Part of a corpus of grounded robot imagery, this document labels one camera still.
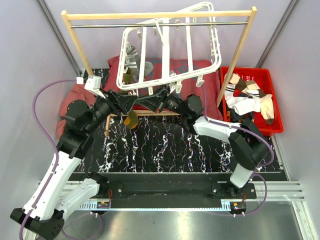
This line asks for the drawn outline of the olive green ribbed sock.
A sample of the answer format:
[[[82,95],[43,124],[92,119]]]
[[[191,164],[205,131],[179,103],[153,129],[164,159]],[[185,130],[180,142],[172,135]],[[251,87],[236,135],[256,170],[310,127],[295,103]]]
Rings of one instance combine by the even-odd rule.
[[[127,67],[126,68],[126,72],[123,73],[123,82],[127,85],[130,84],[132,81],[132,70]],[[138,119],[138,115],[136,114],[136,112],[132,109],[128,112],[127,117],[124,120],[124,124],[126,125],[126,127],[130,130],[134,129],[137,127],[139,123],[139,119]]]

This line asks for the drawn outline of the white plastic clip hanger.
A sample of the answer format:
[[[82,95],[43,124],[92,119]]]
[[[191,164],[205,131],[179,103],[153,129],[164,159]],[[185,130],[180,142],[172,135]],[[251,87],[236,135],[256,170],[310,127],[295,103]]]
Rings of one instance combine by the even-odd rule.
[[[207,22],[216,22],[214,16],[209,16]],[[139,24],[151,24],[151,23],[170,23],[169,17],[156,17],[151,20],[140,22]],[[198,23],[196,18],[186,17],[184,23]],[[180,26],[185,28],[186,33],[186,50],[187,50],[187,62],[188,70],[185,73],[176,74],[170,70],[170,30],[169,26],[157,26],[151,27],[158,32],[161,43],[162,43],[162,70],[161,77],[155,80],[145,81],[144,67],[146,62],[146,49],[147,49],[147,27],[132,28],[127,27],[122,34],[121,51],[119,55],[119,64],[116,77],[116,85],[120,90],[131,91],[147,88],[149,94],[153,94],[153,88],[160,85],[169,85],[170,88],[179,93],[182,89],[183,80],[197,77],[196,87],[201,87],[204,83],[203,75],[207,75],[215,72],[221,66],[222,56],[220,50],[220,43],[218,39],[218,30],[216,26],[208,26],[209,29],[209,43],[210,43],[210,56],[211,64],[205,68],[194,70],[193,68],[193,53],[192,53],[192,39],[191,39],[191,26]],[[140,56],[140,72],[139,79],[137,82],[134,81],[133,77],[130,84],[123,82],[123,75],[126,72],[125,57],[126,57],[126,46],[129,43],[129,33],[136,30],[139,38],[141,39],[141,53]]]

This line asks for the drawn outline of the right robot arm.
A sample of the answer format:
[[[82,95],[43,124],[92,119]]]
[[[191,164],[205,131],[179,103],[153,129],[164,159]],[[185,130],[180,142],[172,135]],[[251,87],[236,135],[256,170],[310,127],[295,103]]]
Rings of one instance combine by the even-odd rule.
[[[239,198],[245,186],[256,173],[261,161],[271,152],[271,147],[255,124],[248,118],[242,123],[226,123],[206,116],[200,96],[190,94],[186,99],[160,87],[152,95],[139,97],[137,103],[153,112],[169,110],[181,116],[181,124],[189,132],[226,142],[237,164],[229,178],[228,195]]]

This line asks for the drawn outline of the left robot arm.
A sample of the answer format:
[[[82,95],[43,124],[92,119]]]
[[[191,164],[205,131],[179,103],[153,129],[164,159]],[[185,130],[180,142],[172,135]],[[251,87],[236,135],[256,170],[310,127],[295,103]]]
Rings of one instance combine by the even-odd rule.
[[[37,190],[22,208],[15,208],[10,218],[44,240],[53,240],[62,231],[67,218],[89,198],[109,194],[108,179],[96,172],[85,177],[64,198],[60,198],[75,168],[84,159],[94,142],[94,132],[110,114],[127,114],[135,104],[136,95],[113,90],[98,96],[93,107],[84,100],[67,106],[66,130],[54,147],[54,157]]]

